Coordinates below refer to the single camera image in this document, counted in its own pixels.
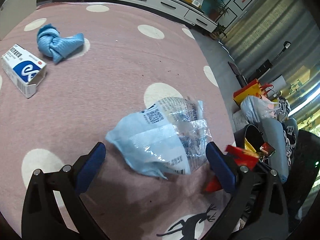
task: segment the grey floor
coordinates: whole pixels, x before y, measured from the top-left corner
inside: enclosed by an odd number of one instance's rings
[[[223,45],[218,41],[214,41],[201,33],[190,30],[196,39],[203,55],[205,56],[213,75],[220,88],[224,103],[226,105],[229,119],[231,122],[233,132],[236,132],[232,114],[240,108],[233,101],[233,92],[241,88],[236,76],[231,70],[228,61],[234,63],[228,51],[223,48]]]

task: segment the yellow and red shopping bag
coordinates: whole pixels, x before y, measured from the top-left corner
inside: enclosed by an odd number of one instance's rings
[[[258,98],[261,98],[261,96],[267,96],[267,92],[271,90],[270,87],[273,87],[273,85],[266,84],[262,86],[259,83],[258,79],[254,79],[244,88],[241,88],[240,90],[234,92],[233,100],[237,103],[238,106],[240,106],[241,102],[247,96],[256,96]]]

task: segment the light blue plastic wrapper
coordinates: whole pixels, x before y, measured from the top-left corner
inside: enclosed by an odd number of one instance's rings
[[[166,179],[163,173],[191,174],[203,165],[212,138],[202,101],[167,97],[122,118],[106,140],[136,172]]]

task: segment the black drawer handle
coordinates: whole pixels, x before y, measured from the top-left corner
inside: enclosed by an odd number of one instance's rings
[[[166,3],[164,3],[164,2],[160,2],[160,3],[163,4],[163,5],[169,6],[169,7],[172,8],[172,9],[176,9],[176,7],[174,7],[174,6],[170,5],[170,4],[166,4]]]
[[[197,19],[198,22],[201,22],[202,24],[204,24],[205,26],[208,26],[206,23],[204,23],[203,21],[200,21],[199,19]]]

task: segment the metal screw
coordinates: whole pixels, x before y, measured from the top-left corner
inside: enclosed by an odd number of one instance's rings
[[[70,166],[70,165],[64,165],[63,168],[62,168],[62,170],[63,170],[64,172],[71,171],[71,166]]]
[[[278,175],[278,172],[276,170],[271,170],[270,173],[271,173],[272,176],[277,176]]]
[[[36,176],[38,176],[38,175],[40,174],[40,172],[41,172],[40,169],[36,169],[36,170],[33,172],[33,174],[36,175]]]
[[[249,169],[248,169],[247,166],[241,166],[241,167],[240,167],[240,170],[241,170],[242,172],[244,172],[244,173],[246,173],[246,172],[249,171]]]

